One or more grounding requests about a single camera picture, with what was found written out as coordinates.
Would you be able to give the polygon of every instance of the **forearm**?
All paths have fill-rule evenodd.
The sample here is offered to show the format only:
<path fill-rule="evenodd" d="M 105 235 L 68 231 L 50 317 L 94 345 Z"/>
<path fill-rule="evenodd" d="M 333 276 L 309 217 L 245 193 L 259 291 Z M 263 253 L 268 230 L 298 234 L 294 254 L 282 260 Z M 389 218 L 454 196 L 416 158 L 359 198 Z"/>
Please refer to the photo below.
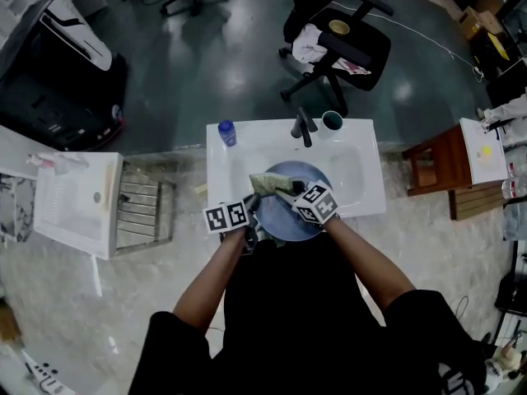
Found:
<path fill-rule="evenodd" d="M 183 293 L 174 314 L 205 333 L 244 247 L 245 228 L 226 235 L 205 268 Z"/>
<path fill-rule="evenodd" d="M 330 219 L 324 228 L 381 310 L 400 295 L 415 290 L 412 282 L 392 261 L 340 219 Z"/>

